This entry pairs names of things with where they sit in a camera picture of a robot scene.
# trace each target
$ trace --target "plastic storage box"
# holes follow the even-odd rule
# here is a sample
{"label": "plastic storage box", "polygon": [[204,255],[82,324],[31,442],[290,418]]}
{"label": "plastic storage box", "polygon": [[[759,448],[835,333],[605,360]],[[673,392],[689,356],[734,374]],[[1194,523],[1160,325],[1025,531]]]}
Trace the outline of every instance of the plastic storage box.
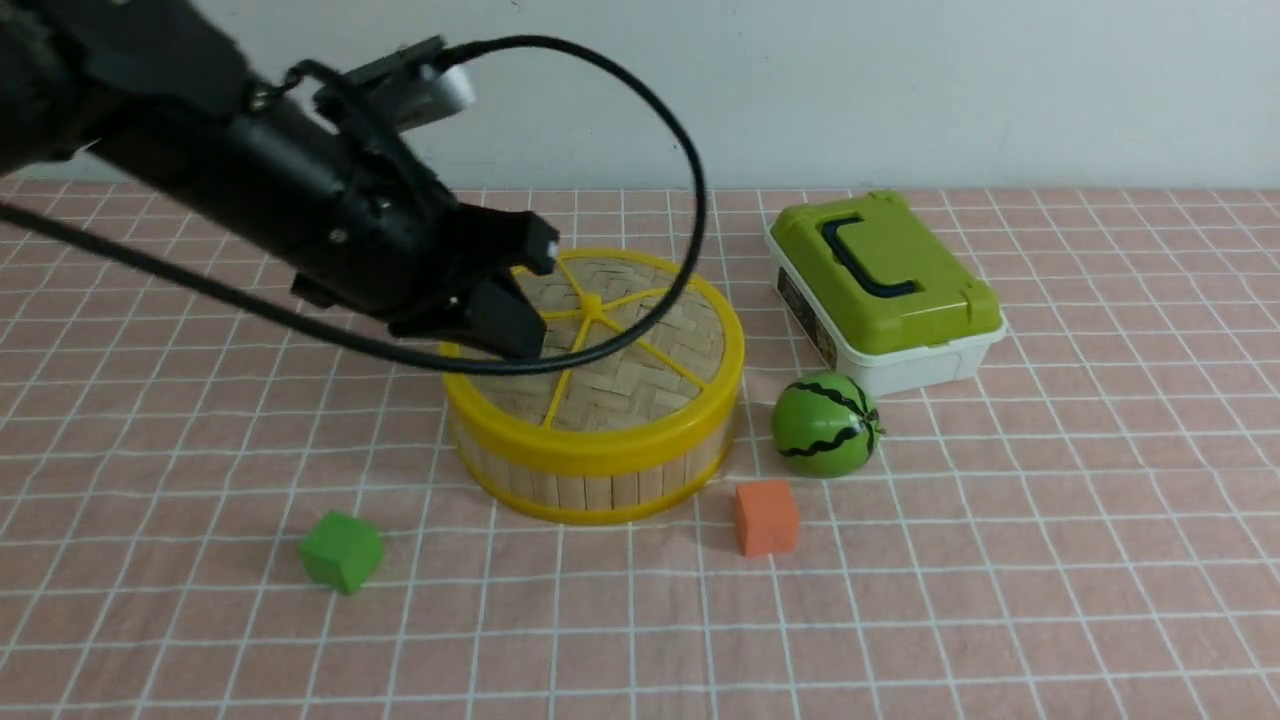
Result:
{"label": "plastic storage box", "polygon": [[818,354],[873,396],[970,378],[1005,337],[996,292],[896,192],[787,208],[765,240]]}

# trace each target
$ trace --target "white box base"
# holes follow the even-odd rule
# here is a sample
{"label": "white box base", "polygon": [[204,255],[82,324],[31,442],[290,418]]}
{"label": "white box base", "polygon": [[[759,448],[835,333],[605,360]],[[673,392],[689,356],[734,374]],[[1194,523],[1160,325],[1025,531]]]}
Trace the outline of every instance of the white box base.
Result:
{"label": "white box base", "polygon": [[764,240],[778,264],[774,286],[791,315],[804,328],[827,366],[847,375],[872,397],[920,389],[929,386],[964,380],[978,374],[987,350],[1007,332],[1004,313],[1000,328],[954,340],[942,345],[913,347],[883,355],[864,355],[854,348],[836,329],[836,323],[804,283],[795,265],[777,246],[768,232]]}

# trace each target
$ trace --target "toy watermelon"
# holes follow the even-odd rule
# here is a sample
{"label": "toy watermelon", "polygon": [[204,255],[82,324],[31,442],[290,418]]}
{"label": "toy watermelon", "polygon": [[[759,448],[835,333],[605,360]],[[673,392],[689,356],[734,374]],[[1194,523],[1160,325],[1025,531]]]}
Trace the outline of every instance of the toy watermelon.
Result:
{"label": "toy watermelon", "polygon": [[876,452],[882,434],[876,401],[840,373],[800,378],[773,406],[773,443],[787,466],[801,475],[852,473]]}

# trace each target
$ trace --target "orange cube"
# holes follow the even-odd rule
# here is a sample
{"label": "orange cube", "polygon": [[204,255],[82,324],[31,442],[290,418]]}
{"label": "orange cube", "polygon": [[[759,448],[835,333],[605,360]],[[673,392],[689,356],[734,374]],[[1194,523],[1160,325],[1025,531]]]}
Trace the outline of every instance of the orange cube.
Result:
{"label": "orange cube", "polygon": [[742,555],[781,555],[796,548],[800,510],[786,480],[762,480],[737,486],[733,509],[737,544]]}

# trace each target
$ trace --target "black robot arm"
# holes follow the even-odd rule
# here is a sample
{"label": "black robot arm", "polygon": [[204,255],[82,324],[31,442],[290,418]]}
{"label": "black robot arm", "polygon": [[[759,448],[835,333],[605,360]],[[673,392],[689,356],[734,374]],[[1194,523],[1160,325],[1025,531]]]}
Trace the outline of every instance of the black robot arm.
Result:
{"label": "black robot arm", "polygon": [[[343,79],[407,129],[461,109],[445,51],[431,38]],[[330,86],[332,128],[311,119],[287,96],[300,69],[273,86],[186,0],[0,0],[0,176],[87,151],[288,263],[316,306],[538,357],[545,324],[512,268],[552,272],[556,229],[460,202]]]}

